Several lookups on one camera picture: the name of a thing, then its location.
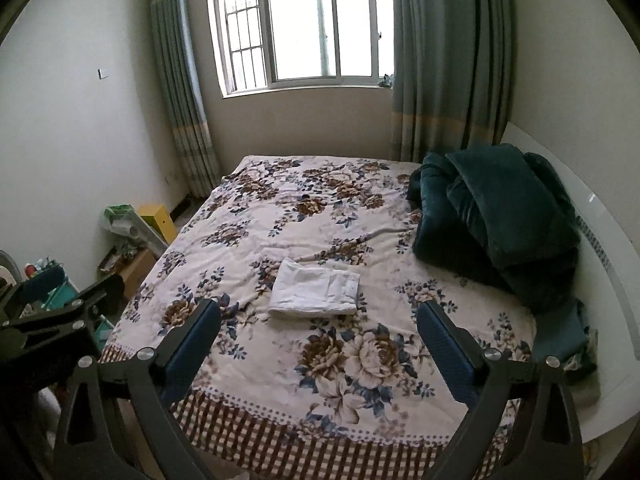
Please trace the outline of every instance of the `window glass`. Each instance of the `window glass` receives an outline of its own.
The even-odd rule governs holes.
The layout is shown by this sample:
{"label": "window glass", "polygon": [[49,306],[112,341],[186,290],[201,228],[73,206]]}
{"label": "window glass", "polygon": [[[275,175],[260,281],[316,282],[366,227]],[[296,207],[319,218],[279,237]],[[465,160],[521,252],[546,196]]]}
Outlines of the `window glass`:
{"label": "window glass", "polygon": [[277,79],[335,76],[331,0],[269,0]]}
{"label": "window glass", "polygon": [[235,90],[267,86],[262,50],[262,31],[258,0],[222,0],[221,18],[226,27],[230,68],[229,79]]}
{"label": "window glass", "polygon": [[394,2],[376,0],[378,15],[378,75],[394,73]]}
{"label": "window glass", "polygon": [[371,76],[369,0],[336,0],[340,73]]}

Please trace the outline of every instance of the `green curtain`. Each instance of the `green curtain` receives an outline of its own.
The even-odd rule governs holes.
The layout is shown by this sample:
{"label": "green curtain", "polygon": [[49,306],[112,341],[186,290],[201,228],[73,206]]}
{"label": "green curtain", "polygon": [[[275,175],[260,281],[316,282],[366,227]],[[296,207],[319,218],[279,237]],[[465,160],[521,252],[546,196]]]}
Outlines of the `green curtain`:
{"label": "green curtain", "polygon": [[497,144],[511,83],[511,0],[394,0],[390,156]]}
{"label": "green curtain", "polygon": [[180,162],[191,193],[208,197],[220,182],[202,105],[186,0],[151,0],[156,61]]}

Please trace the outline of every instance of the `white headboard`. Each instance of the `white headboard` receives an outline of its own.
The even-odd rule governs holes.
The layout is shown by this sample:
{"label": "white headboard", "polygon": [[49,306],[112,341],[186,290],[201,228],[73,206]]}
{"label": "white headboard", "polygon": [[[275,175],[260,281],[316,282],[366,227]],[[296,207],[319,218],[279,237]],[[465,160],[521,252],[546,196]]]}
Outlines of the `white headboard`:
{"label": "white headboard", "polygon": [[640,257],[604,204],[553,153],[511,123],[502,142],[545,156],[579,215],[582,241],[574,293],[598,329],[602,391],[596,405],[578,412],[586,442],[640,412]]}

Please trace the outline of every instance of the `black clamp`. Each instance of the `black clamp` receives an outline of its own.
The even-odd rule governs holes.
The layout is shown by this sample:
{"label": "black clamp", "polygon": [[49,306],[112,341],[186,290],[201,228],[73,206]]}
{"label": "black clamp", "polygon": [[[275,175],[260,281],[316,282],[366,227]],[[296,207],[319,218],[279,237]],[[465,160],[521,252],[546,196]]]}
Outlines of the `black clamp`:
{"label": "black clamp", "polygon": [[0,290],[0,404],[10,405],[2,400],[28,396],[69,377],[82,355],[100,355],[94,331],[101,316],[119,308],[124,282],[117,274],[83,290],[63,308],[20,317],[27,303],[46,298],[64,279],[62,269],[54,267]]}
{"label": "black clamp", "polygon": [[129,360],[98,364],[80,358],[68,384],[54,450],[56,480],[142,480],[118,399],[130,399],[156,462],[167,480],[215,480],[187,441],[169,406],[181,400],[209,354],[222,315],[202,300],[184,325]]}
{"label": "black clamp", "polygon": [[483,350],[435,301],[418,307],[418,333],[454,399],[469,408],[424,480],[470,480],[482,464],[510,399],[520,405],[492,480],[582,480],[580,425],[560,363],[511,361]]}

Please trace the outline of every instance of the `floor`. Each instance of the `floor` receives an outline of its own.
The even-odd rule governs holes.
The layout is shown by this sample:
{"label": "floor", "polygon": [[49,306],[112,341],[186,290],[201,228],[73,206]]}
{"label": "floor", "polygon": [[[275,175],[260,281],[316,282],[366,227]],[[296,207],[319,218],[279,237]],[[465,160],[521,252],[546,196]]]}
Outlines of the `floor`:
{"label": "floor", "polygon": [[174,225],[178,231],[182,229],[189,220],[191,220],[202,204],[204,204],[204,199],[195,198],[191,200],[191,205],[174,221]]}

